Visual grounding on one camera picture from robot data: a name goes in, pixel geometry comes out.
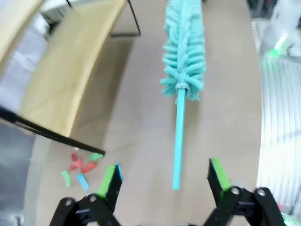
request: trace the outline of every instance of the wooden chair seat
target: wooden chair seat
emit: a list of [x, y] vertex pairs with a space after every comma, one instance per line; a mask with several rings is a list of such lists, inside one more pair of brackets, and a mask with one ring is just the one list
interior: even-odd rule
[[75, 6], [49, 41], [19, 114], [69, 137], [89, 79], [127, 0]]

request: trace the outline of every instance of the paper scrap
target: paper scrap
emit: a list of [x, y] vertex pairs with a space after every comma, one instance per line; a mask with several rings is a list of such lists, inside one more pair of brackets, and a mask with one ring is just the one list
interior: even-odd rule
[[97, 167], [95, 162], [89, 162], [80, 169], [81, 173], [87, 173]]
[[76, 170], [84, 165], [83, 161], [81, 159], [76, 160], [74, 163], [71, 164], [69, 167], [69, 170]]
[[71, 178], [68, 171], [64, 170], [61, 174], [65, 180], [66, 187], [71, 187]]
[[76, 154], [76, 153], [72, 153], [72, 154], [71, 154], [71, 160], [72, 160], [72, 161], [77, 161], [77, 159], [78, 159], [78, 158], [77, 158], [77, 154]]
[[100, 159], [102, 157], [103, 157], [103, 154], [93, 153], [93, 154], [90, 154], [90, 161], [95, 161], [95, 160]]
[[81, 174], [78, 174], [78, 175], [76, 176], [76, 178], [77, 178], [77, 180], [79, 181], [81, 187], [84, 189], [84, 191], [87, 191], [87, 190], [90, 188], [88, 182], [86, 181], [85, 176], [84, 176], [82, 173], [81, 173]]

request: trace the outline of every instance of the beige table surface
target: beige table surface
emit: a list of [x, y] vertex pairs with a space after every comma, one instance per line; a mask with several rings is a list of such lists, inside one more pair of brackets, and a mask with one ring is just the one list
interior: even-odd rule
[[[203, 6], [207, 73], [200, 102], [188, 102], [182, 188], [172, 186], [174, 100], [158, 84], [165, 1], [133, 0], [142, 37], [111, 39], [93, 78], [75, 137], [106, 150], [86, 174], [95, 192], [109, 164], [120, 162], [124, 182], [116, 217], [125, 226], [139, 223], [202, 224], [214, 207], [206, 179], [208, 159], [220, 158], [230, 179], [248, 189], [256, 182], [261, 132], [261, 88], [257, 54], [245, 1], [208, 0]], [[129, 12], [121, 28], [135, 29]], [[49, 224], [59, 200], [85, 195], [71, 173], [66, 189], [61, 171], [72, 148], [52, 143], [39, 193], [37, 224]], [[79, 155], [87, 161], [88, 152]], [[232, 225], [245, 225], [235, 220]]]

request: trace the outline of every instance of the screw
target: screw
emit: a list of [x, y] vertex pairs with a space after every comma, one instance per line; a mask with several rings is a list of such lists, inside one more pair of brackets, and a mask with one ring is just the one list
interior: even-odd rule
[[261, 196], [265, 196], [265, 192], [262, 189], [259, 189], [257, 193]]
[[239, 194], [239, 190], [235, 187], [231, 189], [231, 192], [236, 195]]
[[94, 202], [95, 200], [96, 200], [95, 195], [92, 195], [91, 198], [90, 198], [90, 202]]
[[72, 203], [72, 201], [70, 199], [68, 199], [65, 203], [65, 206], [69, 206]]

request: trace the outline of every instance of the teal plastic handle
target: teal plastic handle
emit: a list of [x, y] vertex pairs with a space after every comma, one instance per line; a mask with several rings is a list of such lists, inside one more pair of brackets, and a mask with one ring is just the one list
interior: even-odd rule
[[179, 190], [181, 188], [185, 104], [186, 104], [186, 89], [178, 89], [177, 119], [175, 124], [175, 144], [174, 144], [174, 178], [173, 178], [174, 190]]

